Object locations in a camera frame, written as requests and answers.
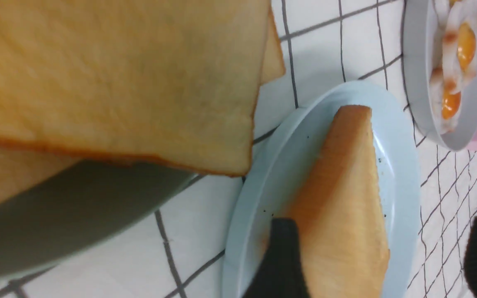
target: gray bowl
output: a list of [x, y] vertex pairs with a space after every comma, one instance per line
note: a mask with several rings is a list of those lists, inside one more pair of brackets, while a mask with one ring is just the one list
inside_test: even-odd
[[45, 269], [155, 211], [194, 174], [82, 162], [0, 205], [0, 279]]
[[456, 130], [440, 135], [432, 117], [428, 89], [437, 26], [433, 0], [407, 1], [403, 29], [407, 96], [422, 134], [443, 147], [459, 151], [466, 147], [477, 130], [477, 76], [462, 91], [462, 113]]

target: light blue plate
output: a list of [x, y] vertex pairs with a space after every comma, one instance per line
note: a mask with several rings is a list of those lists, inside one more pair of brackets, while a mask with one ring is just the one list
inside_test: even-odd
[[380, 198], [386, 215], [391, 257], [383, 298], [402, 297], [409, 279], [419, 230], [419, 164], [411, 124], [396, 98], [382, 87], [342, 84], [293, 112], [255, 159], [238, 198], [227, 237], [222, 294], [241, 298], [261, 262], [261, 242], [303, 183], [330, 123], [341, 106], [373, 109], [374, 145]]

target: egg yolk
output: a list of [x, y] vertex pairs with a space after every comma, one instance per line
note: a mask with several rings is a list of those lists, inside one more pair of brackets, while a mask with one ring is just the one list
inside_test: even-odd
[[454, 6], [454, 3], [460, 2], [461, 0], [449, 0], [450, 7]]
[[461, 92], [456, 94], [450, 94], [448, 91], [443, 92], [443, 107], [441, 115], [443, 119], [447, 120], [452, 118], [460, 109]]
[[469, 24], [463, 23], [458, 33], [458, 61], [462, 71], [465, 71], [476, 53], [476, 35]]

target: tiled surface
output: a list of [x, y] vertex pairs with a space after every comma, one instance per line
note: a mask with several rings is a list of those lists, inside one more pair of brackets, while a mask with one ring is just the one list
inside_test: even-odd
[[[272, 0], [287, 73], [261, 88], [257, 153], [298, 106], [332, 87], [366, 79], [405, 107], [404, 0]], [[477, 152], [447, 151], [413, 128], [422, 206], [406, 298], [470, 298], [462, 257], [477, 215]], [[215, 298], [227, 228], [242, 179], [200, 177], [159, 212], [43, 273], [0, 282], [0, 298]]]

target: white bread slice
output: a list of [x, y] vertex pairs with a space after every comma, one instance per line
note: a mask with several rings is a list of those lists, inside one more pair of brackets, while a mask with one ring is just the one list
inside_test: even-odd
[[277, 28], [273, 11], [270, 9], [268, 15], [267, 39], [265, 58], [263, 60], [263, 75], [261, 83], [265, 84], [274, 79], [284, 76], [286, 68], [284, 67], [284, 59], [282, 56], [281, 41], [277, 35]]
[[268, 13], [267, 0], [0, 1], [0, 145], [245, 174]]
[[371, 109], [337, 112], [318, 160], [289, 210], [313, 298], [379, 298], [390, 257]]
[[77, 162], [68, 156], [0, 148], [0, 203]]

